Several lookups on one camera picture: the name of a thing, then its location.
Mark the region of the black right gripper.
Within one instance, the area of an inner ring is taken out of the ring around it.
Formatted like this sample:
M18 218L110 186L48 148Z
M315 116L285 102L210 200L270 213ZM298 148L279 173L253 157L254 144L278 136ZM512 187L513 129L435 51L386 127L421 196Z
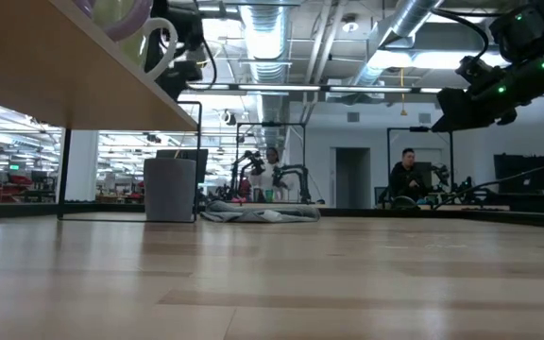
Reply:
M482 95L485 92L506 93L506 86L503 84L506 70L500 66L490 66L481 58L463 57L455 73L469 84L464 90L466 95Z

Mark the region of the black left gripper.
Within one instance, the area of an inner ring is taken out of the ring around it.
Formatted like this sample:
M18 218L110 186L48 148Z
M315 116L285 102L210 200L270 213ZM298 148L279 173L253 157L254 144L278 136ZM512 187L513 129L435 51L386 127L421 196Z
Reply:
M188 3L172 3L171 0L153 0L152 17L169 21L177 31L177 42L171 42L164 31L162 37L167 46L176 48L174 58L185 56L187 60L204 61L204 33L199 11Z

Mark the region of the purple mug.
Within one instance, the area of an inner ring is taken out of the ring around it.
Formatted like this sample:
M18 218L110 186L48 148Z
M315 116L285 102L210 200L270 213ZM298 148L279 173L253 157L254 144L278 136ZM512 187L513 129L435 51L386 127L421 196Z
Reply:
M150 17L153 0L71 0L114 42L136 33Z

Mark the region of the pale green mug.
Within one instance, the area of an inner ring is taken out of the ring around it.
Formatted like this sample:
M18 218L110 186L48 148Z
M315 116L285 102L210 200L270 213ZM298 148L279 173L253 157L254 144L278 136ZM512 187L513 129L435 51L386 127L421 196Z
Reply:
M120 50L137 66L144 67L146 63L147 48L159 47L161 43L158 41L161 39L164 31L169 34L171 43L177 42L177 31L169 21L159 17L152 18L150 16L136 33L115 43L117 43ZM155 62L155 65L149 71L146 71L146 74L152 79L156 79L160 76L167 68L173 65L175 51L175 47L167 46L166 51L162 54L160 59Z

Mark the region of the blue-grey mug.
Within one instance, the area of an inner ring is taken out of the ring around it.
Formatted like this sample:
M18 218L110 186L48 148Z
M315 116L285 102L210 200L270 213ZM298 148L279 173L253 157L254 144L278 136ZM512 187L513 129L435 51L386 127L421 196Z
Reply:
M144 207L147 221L192 222L196 162L154 158L144 162Z

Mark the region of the yellow hanging pendant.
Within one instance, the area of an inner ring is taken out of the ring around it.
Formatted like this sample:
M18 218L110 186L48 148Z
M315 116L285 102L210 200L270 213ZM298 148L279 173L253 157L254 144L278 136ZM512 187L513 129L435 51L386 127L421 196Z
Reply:
M400 68L399 70L399 85L401 88L404 88L404 68ZM405 109L405 93L401 93L401 110L400 110L401 116L408 115L407 110Z

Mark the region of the black background cabinet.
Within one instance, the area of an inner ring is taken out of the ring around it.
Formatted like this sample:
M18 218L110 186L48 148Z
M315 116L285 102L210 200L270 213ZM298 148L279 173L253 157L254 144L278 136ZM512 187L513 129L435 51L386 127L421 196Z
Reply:
M506 179L544 167L544 156L499 154L493 157L495 178ZM497 201L513 212L544 213L544 170L498 184Z

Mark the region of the ceiling light strip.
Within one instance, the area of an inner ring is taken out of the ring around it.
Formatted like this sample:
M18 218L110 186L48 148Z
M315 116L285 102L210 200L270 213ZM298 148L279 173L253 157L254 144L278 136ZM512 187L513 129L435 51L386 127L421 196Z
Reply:
M358 94L437 94L441 88L388 87L388 86L331 86L331 85L287 85L287 84L193 84L198 91L244 91L244 92L325 92Z

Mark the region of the person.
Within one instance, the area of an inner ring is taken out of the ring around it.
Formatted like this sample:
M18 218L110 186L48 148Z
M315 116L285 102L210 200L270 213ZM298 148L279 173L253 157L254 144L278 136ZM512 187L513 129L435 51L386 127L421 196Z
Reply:
M255 202L266 202L266 193L273 193L274 201L284 201L289 199L289 192L296 186L296 176L293 174L285 175L282 179L274 183L274 170L283 167L279 152L275 147L268 147L265 152L266 161L263 164L263 171L259 175L254 174L254 170L249 174L248 180L251 184L253 200Z
M393 208L414 209L429 203L429 190L422 173L416 169L416 153L413 148L405 148L401 153L401 161L392 168L389 189Z

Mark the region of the light wooden tray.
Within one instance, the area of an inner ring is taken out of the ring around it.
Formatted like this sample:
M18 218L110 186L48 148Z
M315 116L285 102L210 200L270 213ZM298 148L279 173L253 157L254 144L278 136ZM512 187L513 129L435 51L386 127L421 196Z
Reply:
M58 218L73 131L201 131L72 0L0 0L0 106L63 128Z

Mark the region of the grey doorway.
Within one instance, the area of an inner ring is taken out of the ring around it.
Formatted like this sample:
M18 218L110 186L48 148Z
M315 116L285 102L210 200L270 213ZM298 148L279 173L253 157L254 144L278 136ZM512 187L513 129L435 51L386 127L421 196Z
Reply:
M370 150L335 150L335 206L339 209L371 207Z

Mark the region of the white pillar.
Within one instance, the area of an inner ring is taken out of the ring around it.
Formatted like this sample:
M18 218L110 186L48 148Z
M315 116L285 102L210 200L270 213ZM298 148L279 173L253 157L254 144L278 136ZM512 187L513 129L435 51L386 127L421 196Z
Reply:
M65 199L93 201L95 198L98 130L74 130L71 133Z

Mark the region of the grey folded cloth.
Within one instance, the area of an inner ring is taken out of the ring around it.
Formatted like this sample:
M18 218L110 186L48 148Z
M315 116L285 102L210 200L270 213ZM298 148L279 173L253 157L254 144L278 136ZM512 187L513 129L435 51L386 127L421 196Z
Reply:
M203 219L216 223L306 223L317 222L320 211L313 205L213 201L200 213Z

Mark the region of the silver ribbed ventilation duct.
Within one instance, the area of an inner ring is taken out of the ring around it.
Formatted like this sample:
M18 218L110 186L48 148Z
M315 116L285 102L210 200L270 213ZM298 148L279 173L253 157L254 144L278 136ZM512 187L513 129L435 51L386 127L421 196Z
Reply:
M255 84L281 84L288 81L287 38L289 8L278 6L241 6L245 25L245 44L251 81ZM280 94L257 94L257 112L261 123L286 123L288 97Z

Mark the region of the black background station frame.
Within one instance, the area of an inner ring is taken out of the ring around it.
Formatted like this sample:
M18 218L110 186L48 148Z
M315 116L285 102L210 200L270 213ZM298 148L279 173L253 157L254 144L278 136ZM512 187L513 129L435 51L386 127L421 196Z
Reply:
M454 166L454 147L453 147L453 134L452 132L432 132L432 128L431 127L424 127L424 126L417 126L417 127L388 127L386 129L386 132L385 132L385 138L386 138L386 156L387 156L387 176L388 176L388 185L389 185L389 181L390 181L390 176L391 176L391 170L393 169L393 166L394 166L394 163L392 163L392 151L391 151L391 147L392 147L392 143L394 141L394 139L392 138L392 132L393 131L406 131L408 133L431 133L433 135L435 135L436 137L438 137L439 139L441 139L447 146L448 146L448 152L449 152L449 162L448 163L442 163L444 165L447 165L448 166L448 170L449 170L449 176L446 178L446 179L449 179L450 181L449 182L446 182L442 185L444 186L447 186L448 189L452 189L452 187L455 184L455 178L454 178L454 174L455 174L455 171L453 169L453 166ZM444 139L443 137L441 137L439 134L440 133L447 133L448 134L448 139Z
M253 170L259 175L263 171L264 160L259 151L247 150L242 156L239 155L239 145L244 141L245 137L256 137L251 133L253 127L258 127L260 130L267 128L292 128L301 127L303 132L306 132L306 125L303 123L280 123L280 122L261 122L261 123L238 123L236 125L236 160L232 164L230 194L232 198L238 197L240 184L246 178L245 170L252 166Z

